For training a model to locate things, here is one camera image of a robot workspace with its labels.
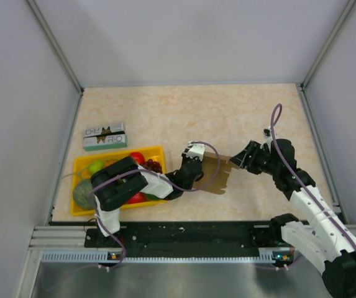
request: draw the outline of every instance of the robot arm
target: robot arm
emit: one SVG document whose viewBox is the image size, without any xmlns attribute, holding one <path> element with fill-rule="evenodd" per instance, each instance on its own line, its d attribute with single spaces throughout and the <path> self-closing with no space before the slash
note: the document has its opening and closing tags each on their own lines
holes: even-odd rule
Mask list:
<svg viewBox="0 0 356 298">
<path fill-rule="evenodd" d="M 194 182 L 204 176 L 202 167 L 204 152 L 205 145 L 189 142 L 182 153 L 181 168 L 171 173 L 158 175 L 179 188 L 145 171 L 137 171 L 143 167 L 129 156 L 96 172 L 91 177 L 93 188 L 125 174 L 123 179 L 117 179 L 95 191 L 96 215 L 111 233 L 116 233 L 120 229 L 120 207 L 138 192 L 152 194 L 168 201 L 180 197 L 183 194 L 182 189 L 192 189 Z M 102 226 L 99 228 L 105 237 L 109 236 Z"/>
<path fill-rule="evenodd" d="M 289 140 L 277 139 L 277 144 L 288 164 L 314 195 L 319 206 L 299 185 L 296 178 L 281 161 L 274 146 L 270 129 L 263 130 L 265 142 L 250 143 L 230 161 L 253 174 L 272 175 L 276 187 L 306 216 L 314 232 L 310 232 L 292 214 L 283 214 L 270 222 L 269 236 L 272 240 L 294 246 L 322 275 L 327 290 L 333 298 L 356 296 L 356 253 L 349 241 L 332 223 L 333 218 L 349 235 L 351 234 L 322 198 L 316 183 L 304 170 L 297 168 L 294 147 Z"/>
</svg>

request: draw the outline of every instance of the yellow basket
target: yellow basket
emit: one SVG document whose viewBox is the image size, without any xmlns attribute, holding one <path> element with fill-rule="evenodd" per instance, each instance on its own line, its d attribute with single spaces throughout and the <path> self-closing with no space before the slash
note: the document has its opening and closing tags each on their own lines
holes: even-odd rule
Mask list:
<svg viewBox="0 0 356 298">
<path fill-rule="evenodd" d="M 113 153 L 105 153 L 105 154 L 78 157 L 74 160 L 73 172 L 77 173 L 77 172 L 82 171 L 83 169 L 85 169 L 87 166 L 89 166 L 95 160 L 103 160 L 106 163 L 108 161 L 115 162 L 115 161 L 120 160 L 124 157 L 127 157 L 132 152 L 141 152 L 141 154 L 143 154 L 143 156 L 145 157 L 146 160 L 152 159 L 154 161 L 159 162 L 163 169 L 163 173 L 166 173 L 164 152 L 163 152 L 163 148 L 161 146 L 154 146 L 154 147 L 148 147 L 148 148 L 139 148 L 139 149 L 135 149 L 135 150 L 125 150 L 125 151 L 119 151 L 119 152 L 113 152 Z M 84 170 L 81 175 L 82 175 L 83 179 L 89 179 L 91 177 L 91 175 L 88 173 L 87 169 Z M 80 181 L 81 181 L 81 178 L 78 175 L 73 175 L 73 184 L 71 186 L 70 213 L 74 216 L 92 215 L 95 213 L 94 209 L 90 209 L 90 210 L 82 209 L 80 206 L 77 206 L 73 200 L 73 190 Z M 126 205 L 123 205 L 121 207 L 121 209 L 152 206 L 152 205 L 163 204 L 166 202 L 167 201 L 165 201 L 165 200 L 158 200 L 158 201 L 141 202 L 141 203 L 136 203 L 136 204 L 126 204 Z"/>
</svg>

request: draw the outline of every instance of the white wall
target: white wall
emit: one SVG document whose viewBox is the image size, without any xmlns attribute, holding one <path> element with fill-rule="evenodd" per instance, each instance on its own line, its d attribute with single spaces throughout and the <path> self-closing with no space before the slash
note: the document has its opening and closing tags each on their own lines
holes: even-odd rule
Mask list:
<svg viewBox="0 0 356 298">
<path fill-rule="evenodd" d="M 356 10 L 309 90 L 340 198 L 356 222 Z"/>
<path fill-rule="evenodd" d="M 0 298 L 49 212 L 77 93 L 22 0 L 0 0 Z"/>
<path fill-rule="evenodd" d="M 301 82 L 347 0 L 37 0 L 83 86 Z"/>
</svg>

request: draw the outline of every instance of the metal plate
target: metal plate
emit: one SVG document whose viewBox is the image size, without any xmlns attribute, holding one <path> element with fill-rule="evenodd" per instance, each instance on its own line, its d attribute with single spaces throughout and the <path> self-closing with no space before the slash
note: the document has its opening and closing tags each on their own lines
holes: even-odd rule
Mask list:
<svg viewBox="0 0 356 298">
<path fill-rule="evenodd" d="M 53 286 L 83 264 L 42 264 L 39 276 Z M 125 264 L 107 273 L 86 268 L 52 292 L 36 285 L 33 298 L 331 298 L 306 260 L 289 271 L 253 264 Z"/>
</svg>

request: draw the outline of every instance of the grape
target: grape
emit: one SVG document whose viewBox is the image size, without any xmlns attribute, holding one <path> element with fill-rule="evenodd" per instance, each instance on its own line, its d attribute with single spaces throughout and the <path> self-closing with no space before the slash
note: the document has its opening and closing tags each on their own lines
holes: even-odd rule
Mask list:
<svg viewBox="0 0 356 298">
<path fill-rule="evenodd" d="M 156 173 L 163 173 L 160 163 L 157 161 L 153 161 L 152 159 L 149 159 L 148 161 L 146 161 L 140 165 L 149 171 L 153 171 Z"/>
</svg>

